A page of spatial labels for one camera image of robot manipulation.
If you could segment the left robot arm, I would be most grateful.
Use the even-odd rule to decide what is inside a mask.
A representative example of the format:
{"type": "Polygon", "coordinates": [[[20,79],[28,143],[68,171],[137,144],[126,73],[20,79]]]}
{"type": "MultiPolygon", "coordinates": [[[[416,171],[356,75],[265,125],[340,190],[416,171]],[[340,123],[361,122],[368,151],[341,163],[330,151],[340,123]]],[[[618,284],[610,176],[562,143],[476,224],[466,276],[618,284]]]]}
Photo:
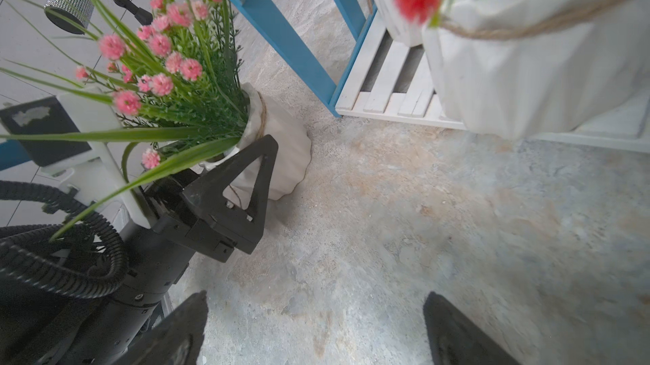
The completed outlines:
{"type": "Polygon", "coordinates": [[[221,263],[262,239],[279,145],[254,141],[198,174],[196,161],[226,148],[178,153],[125,189],[144,188],[149,226],[117,230],[74,192],[3,181],[4,200],[66,212],[62,224],[1,230],[1,361],[4,364],[194,364],[208,320],[204,292],[155,319],[192,257],[221,263]]]}

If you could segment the pink flower pot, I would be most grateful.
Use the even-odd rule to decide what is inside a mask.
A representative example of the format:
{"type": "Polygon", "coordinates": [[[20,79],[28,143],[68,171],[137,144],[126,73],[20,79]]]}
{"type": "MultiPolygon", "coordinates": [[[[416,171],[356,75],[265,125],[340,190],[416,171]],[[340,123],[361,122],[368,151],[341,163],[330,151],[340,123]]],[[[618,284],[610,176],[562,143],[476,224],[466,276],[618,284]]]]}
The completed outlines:
{"type": "Polygon", "coordinates": [[[25,141],[147,143],[144,173],[120,193],[178,173],[212,158],[228,162],[246,146],[271,136],[279,145],[268,195],[291,194],[304,180],[311,141],[286,109],[239,78],[233,11],[228,0],[152,0],[145,23],[131,31],[104,5],[99,12],[109,34],[92,33],[110,62],[103,74],[79,65],[84,89],[65,92],[112,107],[123,125],[91,132],[25,135],[25,141]]]}

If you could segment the blue white wooden rack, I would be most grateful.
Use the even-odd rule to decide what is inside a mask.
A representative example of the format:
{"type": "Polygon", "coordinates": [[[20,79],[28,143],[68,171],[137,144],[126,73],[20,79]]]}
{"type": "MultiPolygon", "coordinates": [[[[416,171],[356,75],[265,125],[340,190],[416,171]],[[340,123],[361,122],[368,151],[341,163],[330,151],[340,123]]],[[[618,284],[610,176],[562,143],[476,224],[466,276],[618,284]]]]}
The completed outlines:
{"type": "MultiPolygon", "coordinates": [[[[355,48],[340,81],[333,82],[274,1],[232,1],[333,114],[467,130],[460,121],[449,119],[443,112],[425,54],[417,63],[408,90],[396,92],[394,87],[409,53],[402,43],[394,42],[389,46],[373,87],[363,89],[387,31],[377,9],[365,15],[357,0],[334,0],[355,38],[355,48]]],[[[547,141],[647,153],[649,84],[624,104],[592,117],[571,131],[532,136],[547,141]]]]}

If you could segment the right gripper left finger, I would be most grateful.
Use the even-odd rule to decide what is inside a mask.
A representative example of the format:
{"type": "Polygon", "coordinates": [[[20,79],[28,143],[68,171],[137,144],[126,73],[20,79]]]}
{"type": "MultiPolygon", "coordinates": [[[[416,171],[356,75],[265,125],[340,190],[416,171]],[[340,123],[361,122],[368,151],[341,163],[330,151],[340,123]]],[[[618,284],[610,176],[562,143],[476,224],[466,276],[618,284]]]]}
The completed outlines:
{"type": "Polygon", "coordinates": [[[115,364],[197,364],[207,321],[207,293],[194,293],[115,364]]]}

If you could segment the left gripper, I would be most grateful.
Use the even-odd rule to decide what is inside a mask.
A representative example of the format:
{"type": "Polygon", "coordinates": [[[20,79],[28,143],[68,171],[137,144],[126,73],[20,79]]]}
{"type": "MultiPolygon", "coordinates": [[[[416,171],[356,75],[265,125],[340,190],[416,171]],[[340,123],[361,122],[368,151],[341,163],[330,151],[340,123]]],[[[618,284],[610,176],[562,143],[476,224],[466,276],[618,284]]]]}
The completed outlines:
{"type": "Polygon", "coordinates": [[[220,263],[236,250],[253,253],[278,151],[267,135],[206,174],[184,170],[157,180],[145,192],[159,215],[153,231],[220,263]]]}

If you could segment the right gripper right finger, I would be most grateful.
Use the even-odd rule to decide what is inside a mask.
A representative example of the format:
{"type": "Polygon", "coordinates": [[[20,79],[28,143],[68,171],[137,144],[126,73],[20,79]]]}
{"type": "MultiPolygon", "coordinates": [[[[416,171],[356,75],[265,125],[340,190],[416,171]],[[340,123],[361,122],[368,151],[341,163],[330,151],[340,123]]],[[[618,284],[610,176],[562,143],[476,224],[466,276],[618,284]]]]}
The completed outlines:
{"type": "Polygon", "coordinates": [[[520,364],[444,296],[430,292],[423,315],[434,364],[520,364]]]}

